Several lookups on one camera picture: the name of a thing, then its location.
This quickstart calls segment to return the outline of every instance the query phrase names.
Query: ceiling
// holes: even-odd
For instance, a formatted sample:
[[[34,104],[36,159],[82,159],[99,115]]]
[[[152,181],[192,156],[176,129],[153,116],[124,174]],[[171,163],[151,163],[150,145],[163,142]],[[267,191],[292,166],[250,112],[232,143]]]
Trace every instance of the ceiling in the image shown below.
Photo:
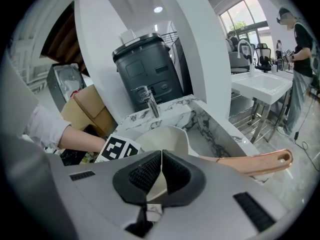
[[[160,0],[109,0],[123,23],[128,29],[134,32],[154,26],[161,22],[169,21],[167,10]],[[154,8],[163,7],[162,12],[155,13]],[[162,34],[166,29],[158,26],[158,31]]]

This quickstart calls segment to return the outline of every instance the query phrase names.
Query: white pillar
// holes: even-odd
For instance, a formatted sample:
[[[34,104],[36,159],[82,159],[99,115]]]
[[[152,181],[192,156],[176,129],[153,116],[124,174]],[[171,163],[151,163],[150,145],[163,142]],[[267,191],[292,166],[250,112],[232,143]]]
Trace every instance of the white pillar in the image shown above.
[[[74,17],[86,68],[105,106],[119,124],[135,112],[112,58],[112,52],[123,45],[120,34],[127,28],[109,0],[76,0]]]
[[[228,118],[231,71],[222,28],[208,0],[161,0],[183,46],[194,95]]]

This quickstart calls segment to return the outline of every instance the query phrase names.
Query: tiled floor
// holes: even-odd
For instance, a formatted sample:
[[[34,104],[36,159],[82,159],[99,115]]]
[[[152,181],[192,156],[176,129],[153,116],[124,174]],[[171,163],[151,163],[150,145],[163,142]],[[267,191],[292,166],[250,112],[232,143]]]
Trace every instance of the tiled floor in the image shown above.
[[[304,150],[298,147],[294,141],[295,132],[300,128],[306,117],[311,101],[312,98],[307,95],[300,119],[289,138],[276,131],[270,142],[267,142],[263,138],[254,144],[262,154],[281,149],[289,149],[292,152],[292,166],[284,171],[275,172],[263,185],[273,193],[288,210],[307,202],[320,180],[320,172],[315,170]],[[249,114],[250,109],[231,117],[229,120],[231,123],[235,123],[239,118],[245,117],[246,113]],[[296,142],[299,145],[302,145],[302,141],[305,141],[308,144],[308,150],[306,152],[312,159],[316,168],[320,170],[319,99],[313,101],[310,111],[299,132],[299,137]]]

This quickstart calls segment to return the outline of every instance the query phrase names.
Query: black vent grille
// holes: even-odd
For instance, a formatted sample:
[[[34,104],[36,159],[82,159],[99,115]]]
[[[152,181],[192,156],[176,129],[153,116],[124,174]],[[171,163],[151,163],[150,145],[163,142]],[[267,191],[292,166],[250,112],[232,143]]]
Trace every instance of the black vent grille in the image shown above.
[[[88,170],[88,171],[84,171],[84,172],[80,172],[80,173],[76,173],[76,174],[71,174],[70,178],[74,182],[77,180],[82,180],[84,178],[88,178],[93,175],[96,175],[96,174],[92,170]]]
[[[235,194],[233,197],[259,232],[266,230],[275,223],[247,192]]]

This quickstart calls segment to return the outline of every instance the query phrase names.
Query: chrome faucet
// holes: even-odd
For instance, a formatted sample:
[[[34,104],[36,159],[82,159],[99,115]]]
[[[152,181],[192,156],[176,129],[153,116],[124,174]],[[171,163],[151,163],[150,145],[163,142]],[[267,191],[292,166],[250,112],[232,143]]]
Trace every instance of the chrome faucet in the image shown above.
[[[156,103],[154,95],[152,94],[152,91],[148,90],[148,87],[146,85],[132,89],[131,91],[135,91],[139,89],[144,89],[144,92],[140,94],[141,100],[146,101],[153,116],[155,118],[159,118],[160,115],[159,115],[158,105]]]

